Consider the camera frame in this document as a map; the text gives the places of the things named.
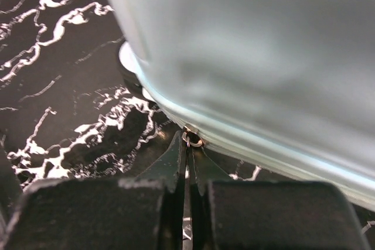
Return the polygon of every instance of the black marble surface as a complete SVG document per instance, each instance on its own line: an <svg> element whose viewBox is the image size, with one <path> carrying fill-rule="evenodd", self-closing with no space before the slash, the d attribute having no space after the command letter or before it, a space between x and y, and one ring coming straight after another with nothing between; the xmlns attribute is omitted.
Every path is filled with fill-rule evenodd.
<svg viewBox="0 0 375 250"><path fill-rule="evenodd" d="M136 176L168 147L178 127L117 69L124 41L107 0L0 0L0 146L23 189L49 177ZM285 179L215 161L234 179ZM375 245L375 215L355 209ZM186 238L189 227L186 218Z"/></svg>

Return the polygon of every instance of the marble countertop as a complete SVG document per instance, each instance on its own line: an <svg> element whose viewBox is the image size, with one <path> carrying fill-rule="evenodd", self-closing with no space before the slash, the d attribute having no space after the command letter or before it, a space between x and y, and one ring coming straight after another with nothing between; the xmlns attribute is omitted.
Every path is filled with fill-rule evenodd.
<svg viewBox="0 0 375 250"><path fill-rule="evenodd" d="M107 0L0 0L0 146L23 189L51 177L136 176L166 150L178 127L129 91L117 66L124 42ZM284 179L215 161L234 179ZM375 214L355 209L375 247Z"/></svg>

